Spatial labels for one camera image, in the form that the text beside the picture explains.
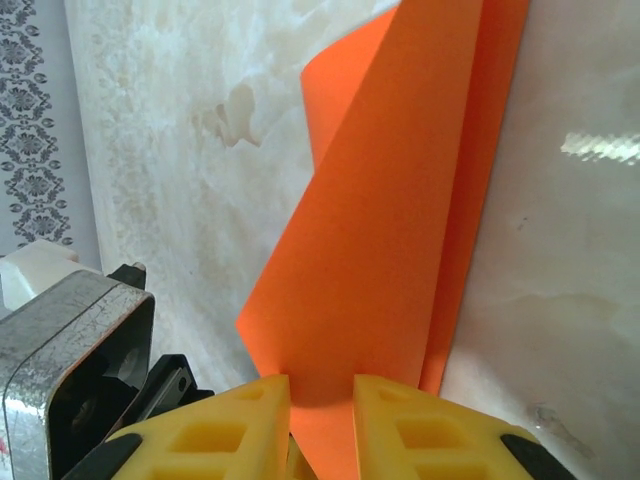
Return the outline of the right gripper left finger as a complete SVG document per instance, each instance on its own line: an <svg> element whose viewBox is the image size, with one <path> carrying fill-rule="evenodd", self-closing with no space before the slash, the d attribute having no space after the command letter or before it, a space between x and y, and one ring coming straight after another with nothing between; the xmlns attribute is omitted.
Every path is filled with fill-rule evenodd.
<svg viewBox="0 0 640 480"><path fill-rule="evenodd" d="M290 385L271 375L115 432L67 479L284 479Z"/></svg>

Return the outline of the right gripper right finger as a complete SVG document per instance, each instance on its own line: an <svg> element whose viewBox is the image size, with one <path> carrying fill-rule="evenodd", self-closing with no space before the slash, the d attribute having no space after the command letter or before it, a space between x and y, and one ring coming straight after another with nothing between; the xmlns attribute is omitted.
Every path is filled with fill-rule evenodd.
<svg viewBox="0 0 640 480"><path fill-rule="evenodd" d="M358 374L361 479L571 479L529 431L389 379Z"/></svg>

